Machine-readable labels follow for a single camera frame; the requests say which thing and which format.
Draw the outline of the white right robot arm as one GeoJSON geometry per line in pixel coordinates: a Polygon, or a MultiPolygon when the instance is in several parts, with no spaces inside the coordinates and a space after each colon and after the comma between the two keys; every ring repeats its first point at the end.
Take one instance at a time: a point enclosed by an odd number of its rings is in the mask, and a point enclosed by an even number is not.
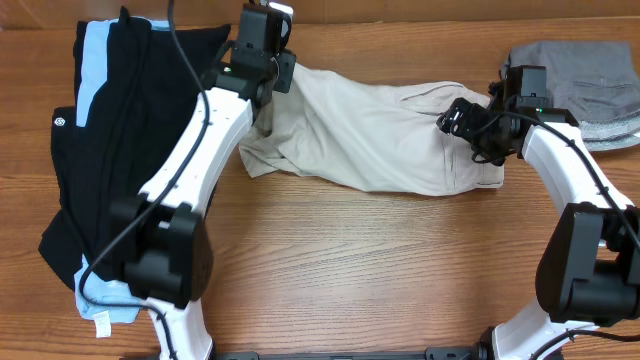
{"type": "Polygon", "coordinates": [[[428,359],[560,359],[578,336],[616,342],[609,327],[639,316],[639,209],[604,175],[567,109],[547,94],[546,69],[510,68],[483,107],[457,98],[438,128],[468,142],[478,164],[515,155],[543,181],[560,217],[537,267],[535,299],[470,347],[429,348],[428,359]]]}

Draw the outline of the beige cotton shorts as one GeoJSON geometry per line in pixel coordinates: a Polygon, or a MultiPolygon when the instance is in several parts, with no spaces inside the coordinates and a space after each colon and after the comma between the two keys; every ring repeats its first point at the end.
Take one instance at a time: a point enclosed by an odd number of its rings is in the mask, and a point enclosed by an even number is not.
{"type": "Polygon", "coordinates": [[[274,93],[239,153],[251,177],[284,171],[426,196],[499,188],[503,168],[473,162],[470,145],[436,125],[459,97],[489,102],[457,82],[367,85],[298,65],[289,92],[274,93]]]}

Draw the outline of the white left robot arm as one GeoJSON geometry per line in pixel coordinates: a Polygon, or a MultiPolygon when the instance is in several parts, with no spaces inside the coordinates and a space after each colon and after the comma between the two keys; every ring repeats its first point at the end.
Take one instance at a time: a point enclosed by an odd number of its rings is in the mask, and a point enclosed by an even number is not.
{"type": "Polygon", "coordinates": [[[215,356],[201,305],[213,267],[205,217],[232,150],[273,93],[289,91],[292,21],[288,5],[244,4],[236,39],[197,78],[195,108],[172,152],[135,197],[112,206],[113,273],[148,311],[160,359],[215,356]]]}

